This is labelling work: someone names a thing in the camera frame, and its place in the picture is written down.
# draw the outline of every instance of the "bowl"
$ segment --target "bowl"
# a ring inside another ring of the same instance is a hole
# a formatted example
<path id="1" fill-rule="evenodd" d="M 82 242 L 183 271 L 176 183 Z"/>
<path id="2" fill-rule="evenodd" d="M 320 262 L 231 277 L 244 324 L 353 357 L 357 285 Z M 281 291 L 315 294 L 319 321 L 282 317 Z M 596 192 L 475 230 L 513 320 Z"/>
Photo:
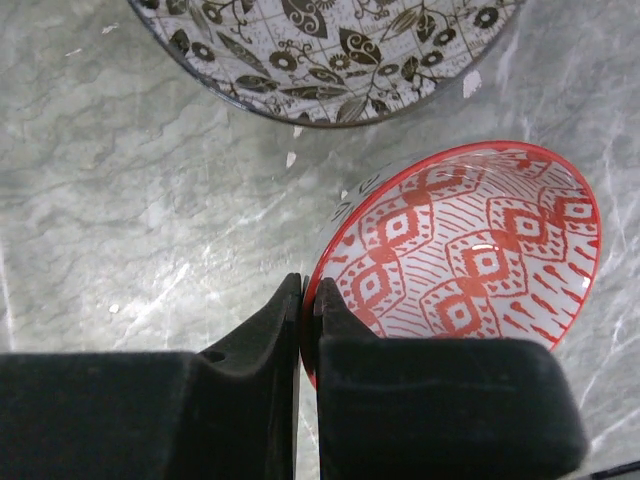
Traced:
<path id="1" fill-rule="evenodd" d="M 129 0 L 192 76 L 301 125 L 376 122 L 431 97 L 524 0 Z"/>
<path id="2" fill-rule="evenodd" d="M 508 337 L 553 348 L 593 286 L 601 225 L 571 163 L 539 146 L 491 141 L 375 173 L 320 239 L 303 338 L 318 283 L 331 277 L 380 337 Z M 309 351 L 303 344 L 313 375 Z"/>

